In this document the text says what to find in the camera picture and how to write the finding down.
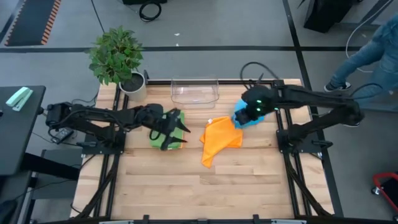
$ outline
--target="gray floor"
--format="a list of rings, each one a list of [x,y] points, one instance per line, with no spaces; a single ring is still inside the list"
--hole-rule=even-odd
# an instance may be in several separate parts
[[[345,46],[352,29],[337,25],[327,34],[304,29],[307,3],[297,9],[300,1],[289,0],[289,4],[301,46]],[[0,1],[0,27],[8,20],[16,2]],[[123,25],[134,30],[144,46],[293,46],[280,0],[170,0],[164,4],[159,20],[151,23],[139,20],[137,6],[126,7],[117,0],[94,0],[94,4],[105,30]],[[48,44],[34,48],[89,47],[101,32],[90,0],[62,1]],[[351,45],[365,44],[372,32],[360,31],[353,37]],[[268,64],[282,78],[301,78],[295,52],[186,51],[144,52],[143,55],[139,69],[146,69],[151,78],[213,75],[238,78],[241,66],[253,60]],[[304,52],[303,56],[314,90],[322,90],[345,59],[344,52]],[[0,54],[0,85],[45,85],[47,92],[43,106],[75,98],[89,100],[99,87],[88,70],[89,62],[84,53],[3,53]],[[255,78],[261,72],[252,67],[245,76]],[[349,81],[354,87],[360,86],[367,76],[356,72]],[[398,154],[394,153],[397,122],[396,114],[367,112],[358,128],[335,126],[325,130],[326,139],[335,143],[330,148],[331,162],[346,217],[390,220],[393,216],[387,202],[371,195],[370,189],[373,187],[372,175],[398,170],[395,162]],[[38,118],[34,132],[48,138],[42,116]],[[56,148],[58,146],[32,136],[27,150],[40,154],[43,149]],[[40,222],[64,220],[68,218],[71,201],[37,202],[33,218]]]

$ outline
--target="person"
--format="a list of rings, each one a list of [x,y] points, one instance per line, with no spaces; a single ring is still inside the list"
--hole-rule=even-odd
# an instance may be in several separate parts
[[[331,80],[323,89],[325,92],[342,91],[351,88],[346,79],[359,67],[379,61],[367,83],[376,85],[364,86],[358,90],[353,98],[363,107],[376,95],[388,93],[398,87],[398,14],[387,23],[380,26],[371,41],[336,70]]]

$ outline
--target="potted plant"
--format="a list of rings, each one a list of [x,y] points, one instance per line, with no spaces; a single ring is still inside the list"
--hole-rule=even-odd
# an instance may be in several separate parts
[[[89,51],[90,70],[101,84],[116,83],[131,100],[142,101],[146,97],[145,77],[134,71],[142,60],[142,48],[132,34],[120,26],[97,37],[96,46]]]

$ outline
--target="green plant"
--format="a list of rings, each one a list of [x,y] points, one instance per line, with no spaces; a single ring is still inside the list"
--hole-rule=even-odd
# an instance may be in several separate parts
[[[132,37],[133,33],[120,26],[97,37],[96,46],[88,52],[91,59],[89,68],[101,84],[123,84],[131,80],[131,70],[137,68],[143,59],[142,45]]]

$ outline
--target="floor mat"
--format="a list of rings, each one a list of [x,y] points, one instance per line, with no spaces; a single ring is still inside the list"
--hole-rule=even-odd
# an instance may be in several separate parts
[[[45,45],[61,0],[25,0],[11,26],[5,46]]]

